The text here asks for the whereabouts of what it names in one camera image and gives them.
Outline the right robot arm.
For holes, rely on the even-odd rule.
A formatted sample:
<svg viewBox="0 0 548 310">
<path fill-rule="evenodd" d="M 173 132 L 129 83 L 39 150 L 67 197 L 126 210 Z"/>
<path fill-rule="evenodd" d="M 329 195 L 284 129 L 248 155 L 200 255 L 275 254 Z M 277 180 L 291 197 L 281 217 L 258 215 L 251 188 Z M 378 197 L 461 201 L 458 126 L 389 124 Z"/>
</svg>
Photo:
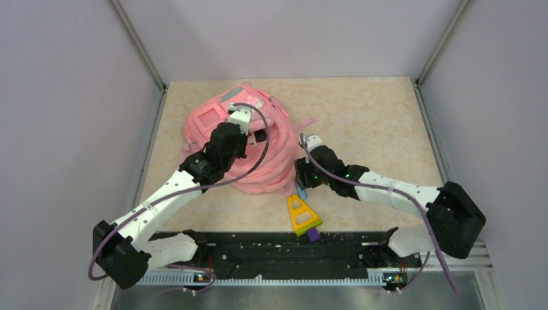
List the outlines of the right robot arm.
<svg viewBox="0 0 548 310">
<path fill-rule="evenodd" d="M 379 248 L 379 258 L 387 266 L 430 251 L 465 259 L 486 224 L 472 198 L 452 181 L 436 187 L 395 180 L 368 167 L 346 165 L 325 145 L 312 148 L 294 166 L 302 189 L 325 185 L 341 197 L 382 203 L 423 221 L 390 232 L 387 243 Z"/>
</svg>

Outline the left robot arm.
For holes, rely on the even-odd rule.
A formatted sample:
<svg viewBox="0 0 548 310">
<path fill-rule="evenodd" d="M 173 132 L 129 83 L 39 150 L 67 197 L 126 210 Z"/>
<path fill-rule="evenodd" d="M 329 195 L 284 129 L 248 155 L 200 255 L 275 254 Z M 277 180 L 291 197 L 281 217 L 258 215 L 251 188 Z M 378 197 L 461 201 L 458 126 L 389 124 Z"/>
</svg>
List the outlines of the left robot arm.
<svg viewBox="0 0 548 310">
<path fill-rule="evenodd" d="M 119 288 L 137 284 L 147 271 L 176 262 L 203 265 L 207 249 L 193 237 L 178 233 L 153 240 L 153 234 L 180 208 L 215 186 L 237 158 L 245 156 L 247 121 L 217 125 L 205 149 L 185 159 L 173 175 L 147 200 L 112 223 L 93 229 L 91 265 L 98 265 Z"/>
</svg>

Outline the pink student backpack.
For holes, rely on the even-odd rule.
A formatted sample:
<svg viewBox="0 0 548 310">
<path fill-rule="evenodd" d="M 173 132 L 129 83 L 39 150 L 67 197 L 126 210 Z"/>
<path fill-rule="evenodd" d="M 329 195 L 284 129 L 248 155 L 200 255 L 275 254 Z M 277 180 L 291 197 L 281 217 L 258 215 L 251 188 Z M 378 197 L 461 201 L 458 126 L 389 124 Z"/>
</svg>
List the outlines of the pink student backpack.
<svg viewBox="0 0 548 310">
<path fill-rule="evenodd" d="M 232 103 L 257 107 L 264 119 L 253 112 L 246 157 L 237 159 L 225 173 L 225 180 L 235 179 L 233 186 L 247 194 L 278 191 L 290 196 L 295 186 L 294 161 L 300 156 L 299 134 L 317 121 L 308 118 L 295 125 L 287 107 L 267 92 L 245 82 L 194 108 L 184 124 L 185 140 L 180 159 L 199 151 L 217 125 L 229 117 Z"/>
</svg>

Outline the small blue stapler piece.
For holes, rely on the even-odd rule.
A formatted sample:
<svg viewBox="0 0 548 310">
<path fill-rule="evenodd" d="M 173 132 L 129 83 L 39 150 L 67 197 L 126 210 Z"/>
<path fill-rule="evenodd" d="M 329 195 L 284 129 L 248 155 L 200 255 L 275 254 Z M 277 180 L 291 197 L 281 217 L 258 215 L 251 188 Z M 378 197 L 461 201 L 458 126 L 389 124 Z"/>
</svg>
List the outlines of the small blue stapler piece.
<svg viewBox="0 0 548 310">
<path fill-rule="evenodd" d="M 303 190 L 299 184 L 295 184 L 295 188 L 296 188 L 296 191 L 297 191 L 297 196 L 301 199 L 301 200 L 306 200 L 307 199 L 307 194 L 305 192 L 305 190 Z"/>
</svg>

